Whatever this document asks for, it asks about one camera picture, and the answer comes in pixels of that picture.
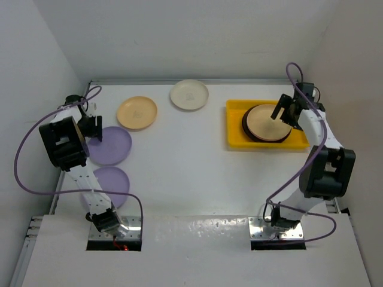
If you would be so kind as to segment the purple plate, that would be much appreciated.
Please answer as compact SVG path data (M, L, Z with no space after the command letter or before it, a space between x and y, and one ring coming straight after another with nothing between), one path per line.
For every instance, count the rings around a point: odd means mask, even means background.
M113 166L127 158L132 147L129 132L119 126L102 129L102 140L91 138L88 141L90 160L102 166Z
M130 190L130 181L127 174L118 167L105 166L94 170L95 182L93 178L82 175L76 179L79 189L95 189L111 191L114 194L107 194L117 209L124 205Z

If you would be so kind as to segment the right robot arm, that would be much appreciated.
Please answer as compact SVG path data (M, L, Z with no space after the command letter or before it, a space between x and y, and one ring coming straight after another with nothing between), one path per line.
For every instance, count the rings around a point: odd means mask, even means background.
M343 197L348 188L356 154L336 139L326 119L323 105L314 99L313 83L296 83L292 97L283 94L271 118L304 132L311 147L304 166L298 171L299 186L287 199L273 203L270 224L289 230L300 223L316 205Z

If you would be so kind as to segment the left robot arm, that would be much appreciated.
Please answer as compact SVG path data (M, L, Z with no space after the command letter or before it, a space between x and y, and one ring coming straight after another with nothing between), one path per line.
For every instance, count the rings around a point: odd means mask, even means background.
M117 208L105 191L101 190L92 168L87 138L102 142L102 117L88 113L81 101L84 97L69 95L62 109L47 124L39 126L43 144L53 166L60 168L82 190L86 219L100 233L123 238L129 227L124 225Z

